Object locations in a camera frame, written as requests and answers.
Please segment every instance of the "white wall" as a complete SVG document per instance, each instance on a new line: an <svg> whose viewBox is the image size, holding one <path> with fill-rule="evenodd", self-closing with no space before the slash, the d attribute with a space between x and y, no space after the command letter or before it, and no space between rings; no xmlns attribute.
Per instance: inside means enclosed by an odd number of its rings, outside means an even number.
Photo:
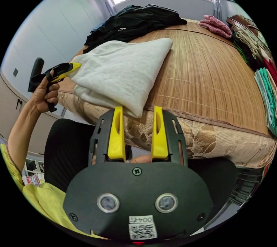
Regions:
<svg viewBox="0 0 277 247"><path fill-rule="evenodd" d="M177 11L181 18L202 20L204 15L214 14L214 3L209 0L126 0L115 5L117 12L128 5L146 6L155 4Z"/></svg>
<svg viewBox="0 0 277 247"><path fill-rule="evenodd" d="M234 15L242 15L252 20L251 17L234 0L225 0L225 9L226 9L226 17L232 17Z"/></svg>
<svg viewBox="0 0 277 247"><path fill-rule="evenodd" d="M102 0L44 0L16 32L3 59L2 73L29 99L27 88L35 59L45 61L43 71L68 62L83 47L90 31L108 18ZM63 107L57 108L60 115Z"/></svg>

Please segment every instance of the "door handle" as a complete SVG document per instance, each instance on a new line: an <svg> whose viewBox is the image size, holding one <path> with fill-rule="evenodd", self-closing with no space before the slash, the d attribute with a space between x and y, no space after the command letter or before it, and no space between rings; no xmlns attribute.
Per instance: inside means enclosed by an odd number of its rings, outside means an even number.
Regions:
<svg viewBox="0 0 277 247"><path fill-rule="evenodd" d="M17 104L16 104L16 109L17 109L17 107L18 107L18 104L23 104L23 102L20 100L20 99L17 99Z"/></svg>
<svg viewBox="0 0 277 247"><path fill-rule="evenodd" d="M16 109L17 109L19 103L20 103L20 99L17 99Z"/></svg>

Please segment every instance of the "folded pink towel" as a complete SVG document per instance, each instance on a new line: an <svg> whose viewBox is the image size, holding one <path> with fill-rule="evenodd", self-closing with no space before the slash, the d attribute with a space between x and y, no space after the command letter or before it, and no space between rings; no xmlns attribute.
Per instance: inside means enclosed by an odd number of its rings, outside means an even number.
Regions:
<svg viewBox="0 0 277 247"><path fill-rule="evenodd" d="M199 25L206 27L210 32L218 34L226 39L232 37L229 27L214 16L204 15L205 20L201 20Z"/></svg>

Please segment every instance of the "green towel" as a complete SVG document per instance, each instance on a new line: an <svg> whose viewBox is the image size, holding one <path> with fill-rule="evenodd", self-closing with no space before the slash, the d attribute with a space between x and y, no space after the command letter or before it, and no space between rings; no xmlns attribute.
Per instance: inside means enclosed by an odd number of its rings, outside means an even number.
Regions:
<svg viewBox="0 0 277 247"><path fill-rule="evenodd" d="M261 70L262 70L262 72L263 72L263 75L261 74L261 76L265 78L265 81L266 81L268 90L269 90L270 95L271 95L271 98L272 98L272 100L273 100L273 108L274 108L274 111L276 111L276 98L275 98L275 95L274 95L274 93L273 93L273 89L272 89L272 87L271 87L271 84L270 84L270 81L269 81L269 78L268 78L268 75L267 75L266 68L262 68L262 69L260 69L260 71L261 71Z"/></svg>
<svg viewBox="0 0 277 247"><path fill-rule="evenodd" d="M245 63L246 63L247 65L249 65L249 62L248 62L248 60L246 59L246 57L245 57L245 55L244 55L244 53L243 53L243 50L237 45L236 42L233 42L233 45L234 45L235 48L238 50L238 52L239 52L240 55L242 56L242 58L243 58L243 60L245 61Z"/></svg>
<svg viewBox="0 0 277 247"><path fill-rule="evenodd" d="M261 78L260 72L259 70L256 71L254 79L259 87L262 99L263 99L263 103L265 106L265 116L266 116L266 126L267 128L275 135L274 129L272 128L272 115L271 115L271 111L270 111L270 104L269 104L269 100L266 94L266 90L263 84L263 80Z"/></svg>
<svg viewBox="0 0 277 247"><path fill-rule="evenodd" d="M271 125L273 134L277 134L277 122L276 122L276 117L275 117L275 110L276 110L276 99L273 94L273 90L271 88L266 69L259 69L257 71L258 76L260 76L260 80L263 82L263 90L265 91L265 94L267 95L268 99L268 109L270 110L270 117L269 117L269 124Z"/></svg>

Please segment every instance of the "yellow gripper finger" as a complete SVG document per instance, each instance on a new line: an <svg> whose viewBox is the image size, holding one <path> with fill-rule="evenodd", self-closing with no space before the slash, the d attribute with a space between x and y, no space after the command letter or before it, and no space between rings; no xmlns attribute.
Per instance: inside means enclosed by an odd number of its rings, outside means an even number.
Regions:
<svg viewBox="0 0 277 247"><path fill-rule="evenodd" d="M66 78L69 73L72 73L72 72L76 71L78 68L81 67L82 64L73 62L73 63L69 63L69 65L71 66L71 70L67 71L66 73L63 73L63 74L59 75L52 82L56 82L56 81L58 81L60 79Z"/></svg>
<svg viewBox="0 0 277 247"><path fill-rule="evenodd" d="M166 159L168 157L168 148L162 108L154 107L154 124L151 146L151 162L153 159Z"/></svg>
<svg viewBox="0 0 277 247"><path fill-rule="evenodd" d="M115 107L108 147L108 157L109 159L123 159L124 162L126 161L122 106Z"/></svg>

